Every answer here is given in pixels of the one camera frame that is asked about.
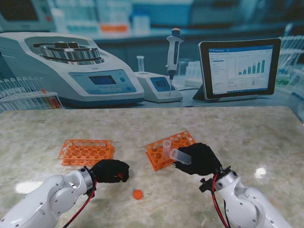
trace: blurred background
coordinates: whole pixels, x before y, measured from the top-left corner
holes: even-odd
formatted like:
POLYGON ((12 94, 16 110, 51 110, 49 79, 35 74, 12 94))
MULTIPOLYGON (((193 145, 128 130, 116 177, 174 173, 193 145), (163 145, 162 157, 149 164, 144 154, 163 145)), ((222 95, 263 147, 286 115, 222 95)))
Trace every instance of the blurred background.
POLYGON ((181 83, 187 86, 201 84, 197 62, 201 41, 280 37, 283 51, 276 91, 294 94, 301 108, 303 12, 304 0, 0 0, 0 16, 6 21, 46 22, 44 26, 0 24, 0 32, 56 31, 90 37, 133 71, 138 71, 136 56, 144 56, 145 71, 167 75, 166 37, 178 27, 185 37, 178 75, 184 76, 181 83))

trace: black gloved hand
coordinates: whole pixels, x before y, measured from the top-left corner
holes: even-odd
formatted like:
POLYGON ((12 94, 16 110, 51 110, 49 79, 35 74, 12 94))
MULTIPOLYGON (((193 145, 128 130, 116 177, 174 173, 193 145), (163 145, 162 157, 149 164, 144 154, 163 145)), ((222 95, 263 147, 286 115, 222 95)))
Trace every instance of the black gloved hand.
POLYGON ((127 182, 129 179, 129 168, 127 163, 119 160, 104 159, 96 163, 90 173, 96 178, 98 183, 118 183, 127 182))
POLYGON ((190 175, 206 176, 220 170, 222 164, 206 144, 195 143, 188 147, 180 147, 179 151, 191 156, 191 164, 185 165, 176 161, 175 167, 190 175))

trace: tablet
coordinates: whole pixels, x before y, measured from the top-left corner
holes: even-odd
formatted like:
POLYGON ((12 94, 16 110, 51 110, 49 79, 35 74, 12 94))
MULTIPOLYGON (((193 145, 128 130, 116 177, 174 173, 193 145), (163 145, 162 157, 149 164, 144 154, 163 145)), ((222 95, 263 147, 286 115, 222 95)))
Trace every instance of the tablet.
POLYGON ((193 99, 273 94, 280 47, 278 38, 200 42, 203 88, 193 99))

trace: marble countertop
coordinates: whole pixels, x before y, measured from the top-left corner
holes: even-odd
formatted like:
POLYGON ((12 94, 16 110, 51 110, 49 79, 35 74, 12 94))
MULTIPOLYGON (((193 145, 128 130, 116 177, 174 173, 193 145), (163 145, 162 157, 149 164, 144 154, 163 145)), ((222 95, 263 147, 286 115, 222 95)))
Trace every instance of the marble countertop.
MULTIPOLYGON (((126 183, 98 184, 71 228, 222 227, 200 176, 173 166, 155 172, 144 146, 188 130, 208 144, 245 186, 262 191, 294 227, 303 226, 304 127, 287 107, 202 107, 11 111, 0 115, 0 218, 63 167, 65 139, 109 139, 114 158, 130 165, 126 183), (134 189, 144 198, 136 201, 134 189)), ((60 218, 63 227, 86 200, 60 218)), ((223 210, 223 203, 218 199, 223 210)))

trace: cable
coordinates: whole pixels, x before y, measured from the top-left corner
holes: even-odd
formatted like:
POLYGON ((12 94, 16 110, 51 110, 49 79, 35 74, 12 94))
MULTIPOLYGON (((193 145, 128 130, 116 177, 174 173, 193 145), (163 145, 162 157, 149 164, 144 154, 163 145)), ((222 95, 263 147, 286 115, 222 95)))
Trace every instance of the cable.
POLYGON ((92 191, 89 198, 86 200, 86 202, 82 205, 82 207, 79 209, 78 212, 63 226, 63 228, 67 228, 71 222, 74 221, 74 219, 79 215, 79 213, 85 208, 85 206, 88 204, 88 202, 91 200, 91 198, 94 196, 95 190, 96 190, 97 180, 95 180, 95 189, 92 191))
POLYGON ((219 209, 219 206, 218 206, 218 202, 217 202, 217 200, 215 198, 215 195, 214 195, 214 190, 215 190, 214 186, 215 186, 215 181, 216 181, 217 177, 218 177, 218 174, 215 174, 214 177, 213 177, 213 183, 212 183, 211 195, 212 195, 212 199, 213 199, 213 204, 214 204, 215 210, 217 211, 218 216, 219 216, 220 220, 222 221, 224 227, 225 228, 229 228, 228 225, 226 224, 226 221, 223 218, 222 213, 220 212, 220 209, 219 209))
POLYGON ((179 90, 179 91, 192 90, 192 89, 198 89, 198 88, 181 89, 181 90, 179 90))
POLYGON ((229 223, 229 219, 228 219, 228 216, 227 216, 227 213, 226 213, 226 201, 225 200, 224 200, 224 210, 225 210, 225 216, 226 216, 226 221, 227 221, 228 227, 231 228, 230 223, 229 223))

